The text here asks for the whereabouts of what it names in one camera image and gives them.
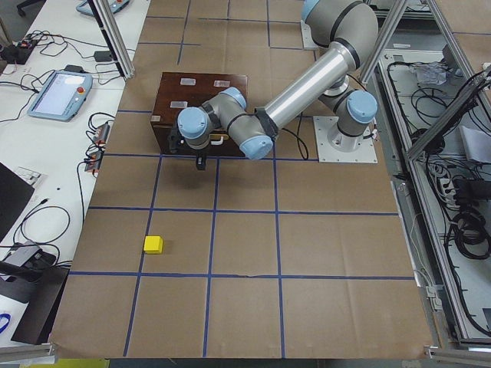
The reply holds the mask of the silver robot arm near box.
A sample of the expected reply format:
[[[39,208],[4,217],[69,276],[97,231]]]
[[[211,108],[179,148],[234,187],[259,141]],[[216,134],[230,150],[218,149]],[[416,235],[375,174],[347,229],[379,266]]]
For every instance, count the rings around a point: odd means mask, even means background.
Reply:
[[[377,113],[372,94],[350,87],[348,73],[370,56],[377,41],[378,23],[362,1],[306,1],[302,20],[324,54],[264,107],[246,113],[246,100],[235,87],[219,92],[199,107],[187,107],[176,118],[176,128],[187,146],[201,153],[212,131],[222,128],[242,153],[262,159],[272,150],[279,131],[315,100],[338,115],[330,144],[350,152]]]

